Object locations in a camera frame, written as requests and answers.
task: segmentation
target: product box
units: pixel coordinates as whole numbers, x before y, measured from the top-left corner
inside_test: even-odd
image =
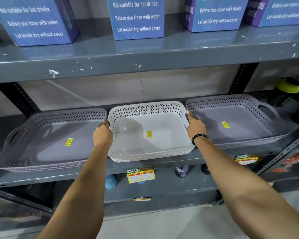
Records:
[[[0,0],[0,20],[18,46],[69,44],[79,35],[69,0]]]
[[[115,40],[164,37],[164,0],[107,0]]]
[[[191,32],[239,28],[248,0],[185,0],[184,26]]]
[[[299,24],[299,0],[249,0],[243,22],[257,27]]]

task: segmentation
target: gray plastic basket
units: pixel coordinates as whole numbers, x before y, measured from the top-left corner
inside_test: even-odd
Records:
[[[267,116],[261,106],[268,108],[274,118]],[[289,133],[272,106],[246,94],[189,99],[186,108],[202,120],[208,136],[222,149],[272,143]]]
[[[35,114],[6,138],[0,169],[27,172],[83,167],[94,147],[93,132],[106,116],[103,108]]]

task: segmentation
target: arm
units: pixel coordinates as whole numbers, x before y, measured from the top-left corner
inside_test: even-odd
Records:
[[[189,113],[190,139],[206,134],[205,125]],[[231,217],[250,238],[299,238],[299,213],[266,181],[240,165],[209,138],[197,137],[202,153]]]
[[[95,147],[38,239],[95,239],[103,222],[105,167],[113,142],[108,121],[93,134]]]

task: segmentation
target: beaded bracelet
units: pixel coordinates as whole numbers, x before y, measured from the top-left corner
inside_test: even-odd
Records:
[[[210,137],[207,136],[206,134],[201,134],[201,133],[196,134],[196,135],[193,136],[193,138],[192,138],[192,144],[193,144],[194,146],[196,146],[196,144],[195,144],[195,142],[194,142],[194,139],[195,139],[196,137],[206,137],[206,138],[209,138],[209,139],[210,139]]]

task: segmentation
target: floor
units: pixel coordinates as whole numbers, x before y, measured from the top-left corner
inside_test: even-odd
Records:
[[[299,191],[283,193],[283,196],[299,211]],[[34,239],[40,233],[38,230],[31,233],[27,230],[15,236],[10,234],[9,237],[2,234],[0,238]],[[108,217],[104,219],[97,239],[138,239],[140,237],[142,239],[246,239],[224,205],[192,206],[132,216]]]

